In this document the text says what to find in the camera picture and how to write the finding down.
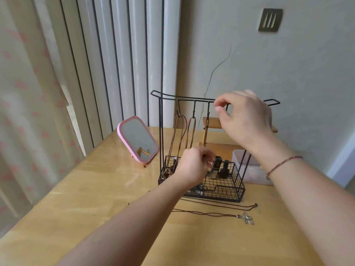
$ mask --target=hand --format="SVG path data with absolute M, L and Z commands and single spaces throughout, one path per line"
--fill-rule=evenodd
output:
M 231 116 L 223 108 L 228 103 L 233 105 Z M 271 109 L 251 90 L 222 94 L 214 106 L 223 130 L 248 151 L 253 151 L 259 139 L 273 136 Z
M 207 170 L 212 167 L 208 162 L 213 161 L 215 156 L 212 150 L 205 147 L 185 149 L 174 176 L 188 190 L 202 182 Z

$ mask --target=curtain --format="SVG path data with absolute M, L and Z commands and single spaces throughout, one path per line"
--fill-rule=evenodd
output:
M 0 231 L 83 159 L 33 0 L 0 0 Z

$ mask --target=wooden shelf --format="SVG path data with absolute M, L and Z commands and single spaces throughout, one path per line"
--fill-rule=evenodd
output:
M 244 150 L 239 145 L 226 145 L 226 144 L 217 144 L 217 143 L 206 143 L 206 147 L 211 149 L 216 156 L 221 156 L 222 160 L 232 161 L 233 151 L 236 149 Z
M 204 117 L 202 120 L 203 120 L 203 126 L 206 127 L 206 119 L 207 117 Z M 212 128 L 212 129 L 222 129 L 222 126 L 221 126 L 221 123 L 219 121 L 219 118 L 209 118 L 208 120 L 208 127 L 209 128 Z M 272 126 L 272 131 L 274 133 L 277 133 L 279 130 Z

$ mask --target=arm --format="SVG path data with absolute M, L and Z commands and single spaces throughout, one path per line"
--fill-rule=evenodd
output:
M 231 116 L 222 107 L 227 103 L 233 105 Z M 266 171 L 295 156 L 272 133 L 271 110 L 252 91 L 224 94 L 215 106 L 226 133 Z M 353 265 L 355 197 L 303 159 L 286 162 L 270 178 L 323 262 L 328 266 Z
M 141 265 L 177 201 L 202 181 L 213 158 L 204 147 L 186 149 L 174 175 L 96 229 L 57 266 Z

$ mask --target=white plastic box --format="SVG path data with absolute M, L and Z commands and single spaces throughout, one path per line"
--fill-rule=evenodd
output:
M 235 165 L 237 166 L 237 169 L 240 166 L 240 162 L 242 161 L 243 154 L 244 154 L 244 150 L 236 149 L 233 151 L 232 162 L 235 163 Z M 242 166 L 240 168 L 240 172 L 239 172 L 241 178 L 243 177 L 243 173 L 244 173 L 244 169 L 245 169 L 245 165 L 248 160 L 248 157 L 249 157 L 249 152 L 246 152 L 244 160 L 243 160 L 243 164 L 242 164 Z M 260 163 L 253 156 L 251 156 L 248 167 L 247 167 L 245 175 L 244 175 L 243 182 L 254 183 L 254 184 L 263 184 L 263 185 L 273 185 L 271 180 L 266 179 L 266 174 L 267 174 L 266 171 L 260 169 Z

